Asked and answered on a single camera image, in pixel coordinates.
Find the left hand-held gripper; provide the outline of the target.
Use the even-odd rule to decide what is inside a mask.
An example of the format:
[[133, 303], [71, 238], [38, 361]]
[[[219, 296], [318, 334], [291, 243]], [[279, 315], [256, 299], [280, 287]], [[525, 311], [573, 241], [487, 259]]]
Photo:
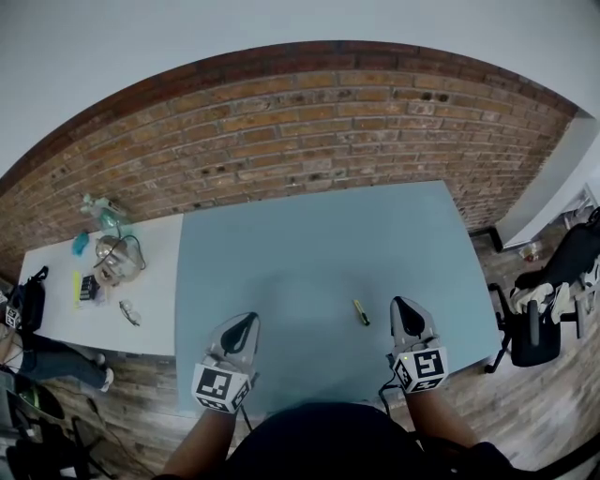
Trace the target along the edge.
[[206, 409], [236, 413], [253, 388], [257, 371], [260, 317], [246, 312], [231, 317], [211, 334], [210, 346], [196, 364], [191, 394]]

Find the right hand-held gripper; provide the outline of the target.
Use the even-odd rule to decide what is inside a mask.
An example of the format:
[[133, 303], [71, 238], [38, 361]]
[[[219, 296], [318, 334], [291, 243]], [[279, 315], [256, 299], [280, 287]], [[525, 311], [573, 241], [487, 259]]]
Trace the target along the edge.
[[395, 296], [390, 303], [395, 372], [405, 394], [436, 389], [447, 377], [447, 353], [431, 314], [417, 302]]

